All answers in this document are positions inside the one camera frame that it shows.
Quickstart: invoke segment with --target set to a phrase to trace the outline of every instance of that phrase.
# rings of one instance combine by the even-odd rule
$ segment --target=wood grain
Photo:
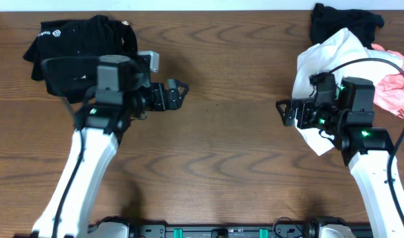
[[[404,11],[377,11],[376,43],[404,55]],[[69,153],[71,118],[22,59],[40,21],[97,13],[0,13],[0,237],[27,232]],[[110,12],[140,50],[160,53],[154,81],[190,85],[184,106],[134,122],[103,178],[92,221],[111,215],[180,223],[272,223],[279,216],[368,221],[338,151],[318,157],[275,101],[290,97],[308,11]],[[397,139],[403,121],[376,107]],[[398,153],[404,187],[404,142]]]

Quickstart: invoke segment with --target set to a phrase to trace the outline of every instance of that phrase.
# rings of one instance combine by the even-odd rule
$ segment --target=black cloth
[[[23,58],[34,64],[31,78],[40,81],[45,79],[41,67],[43,60],[64,56],[103,56],[109,54],[135,58],[137,56],[136,35],[128,23],[123,24],[119,20],[109,20],[107,16],[97,15],[88,20],[41,22],[41,33],[33,41]],[[69,65],[70,63],[64,64],[66,71]],[[89,75],[85,78],[66,77],[63,85],[71,85],[72,80],[78,85],[95,84],[93,82],[95,76]],[[51,95],[65,96],[70,103],[81,101],[73,89],[65,87],[53,89],[52,86],[46,79],[46,88]]]
[[[321,44],[340,29],[347,27],[368,49],[372,49],[376,27],[384,26],[380,15],[364,10],[336,10],[324,7],[322,3],[316,3],[311,21],[310,39],[313,44]]]

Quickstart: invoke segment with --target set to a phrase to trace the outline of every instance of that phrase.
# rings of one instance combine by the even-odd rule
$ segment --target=wood surface
[[[376,43],[404,55],[404,11],[376,11]],[[30,79],[22,55],[40,22],[97,13],[0,13],[0,237],[28,232],[68,157],[73,122]],[[127,20],[140,50],[160,53],[153,81],[190,85],[183,107],[133,122],[102,180],[92,221],[123,215],[171,224],[272,223],[340,216],[368,221],[354,179],[332,150],[318,157],[275,102],[291,96],[311,46],[309,11],[106,12]],[[403,121],[376,107],[395,141]],[[404,142],[399,153],[404,187]]]

